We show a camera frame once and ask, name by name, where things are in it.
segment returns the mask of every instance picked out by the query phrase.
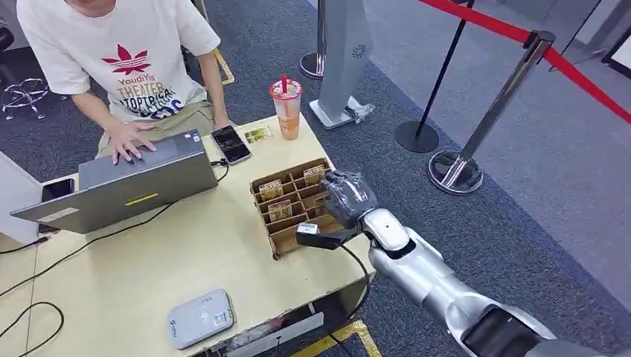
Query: stanchion base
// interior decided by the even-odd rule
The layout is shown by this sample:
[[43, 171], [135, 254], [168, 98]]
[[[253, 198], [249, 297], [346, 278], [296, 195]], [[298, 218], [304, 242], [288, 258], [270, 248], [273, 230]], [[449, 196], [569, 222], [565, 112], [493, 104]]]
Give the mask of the stanchion base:
[[437, 152], [429, 159], [427, 175], [429, 176], [429, 180], [442, 191], [452, 195], [464, 196], [482, 186], [484, 171], [478, 166], [478, 163], [471, 158], [464, 165], [460, 175], [453, 184], [448, 185], [447, 183], [443, 183], [447, 171], [449, 171], [449, 168], [456, 162], [459, 155], [460, 153], [456, 151]]
[[394, 130], [394, 138], [397, 139], [397, 143], [403, 149], [408, 151], [424, 154], [436, 150], [438, 147], [438, 133], [436, 130], [429, 125], [425, 125], [417, 138], [417, 129], [417, 121], [406, 121], [399, 124], [397, 129]]
[[312, 52], [302, 57], [300, 69], [305, 76], [314, 80], [321, 80], [324, 76], [324, 60], [321, 60], [321, 62], [318, 67], [318, 53]]

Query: drink cup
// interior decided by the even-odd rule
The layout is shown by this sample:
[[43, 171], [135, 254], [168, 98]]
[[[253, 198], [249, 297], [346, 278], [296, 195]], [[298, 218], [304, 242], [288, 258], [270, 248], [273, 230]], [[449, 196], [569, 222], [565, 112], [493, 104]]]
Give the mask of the drink cup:
[[289, 78], [281, 79], [269, 87], [269, 95], [274, 100], [278, 125], [281, 126], [281, 134], [287, 140], [298, 137], [300, 129], [300, 96], [302, 86]]

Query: person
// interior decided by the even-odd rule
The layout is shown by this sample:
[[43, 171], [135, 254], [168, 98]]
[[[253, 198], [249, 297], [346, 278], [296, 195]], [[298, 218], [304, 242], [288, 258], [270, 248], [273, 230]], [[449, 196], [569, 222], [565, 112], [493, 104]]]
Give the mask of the person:
[[[131, 161], [137, 146], [155, 151], [151, 141], [230, 125], [212, 52], [220, 38], [190, 0], [18, 0], [17, 15], [50, 89], [103, 128], [97, 157]], [[198, 59], [212, 106], [181, 46]]]

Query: white t-shirt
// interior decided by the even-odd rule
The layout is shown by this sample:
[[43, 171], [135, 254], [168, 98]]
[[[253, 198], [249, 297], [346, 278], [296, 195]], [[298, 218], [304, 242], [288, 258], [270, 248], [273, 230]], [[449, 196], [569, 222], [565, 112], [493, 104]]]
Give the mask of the white t-shirt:
[[18, 0], [17, 10], [55, 93], [85, 93], [92, 76], [126, 122], [166, 118], [207, 97], [186, 74], [180, 45], [199, 56], [220, 38], [190, 0], [117, 0], [99, 18], [64, 0]]

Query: table surface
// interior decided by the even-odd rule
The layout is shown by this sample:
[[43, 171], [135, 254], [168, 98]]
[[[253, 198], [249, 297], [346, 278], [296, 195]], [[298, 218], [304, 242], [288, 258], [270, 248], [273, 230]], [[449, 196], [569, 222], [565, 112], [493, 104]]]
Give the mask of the table surface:
[[[17, 242], [0, 234], [0, 251], [8, 251], [19, 246]], [[35, 248], [27, 248], [24, 251], [0, 255], [0, 293], [33, 276], [35, 251]], [[31, 304], [32, 293], [33, 283], [26, 283], [8, 295], [0, 297], [0, 332]], [[47, 306], [38, 306], [36, 309], [47, 309]], [[0, 338], [1, 355], [19, 356], [26, 352], [27, 334], [28, 313]]]
[[[280, 261], [272, 259], [249, 182], [326, 153], [304, 118], [294, 141], [281, 137], [276, 117], [237, 131], [243, 136], [265, 126], [273, 137], [250, 144], [252, 158], [231, 167], [219, 187], [175, 203], [149, 224], [90, 245], [38, 278], [34, 301], [57, 304], [66, 321], [57, 338], [30, 356], [192, 356], [362, 279], [361, 268], [341, 249], [301, 248]], [[220, 152], [212, 140], [203, 142], [209, 158], [217, 160]], [[217, 168], [216, 174], [223, 170]], [[57, 234], [38, 247], [36, 270], [85, 242], [80, 234]], [[358, 237], [347, 247], [374, 272], [366, 239]], [[230, 295], [235, 325], [186, 350], [174, 349], [167, 313], [219, 288]], [[33, 311], [28, 345], [46, 339], [57, 325], [54, 311]]]

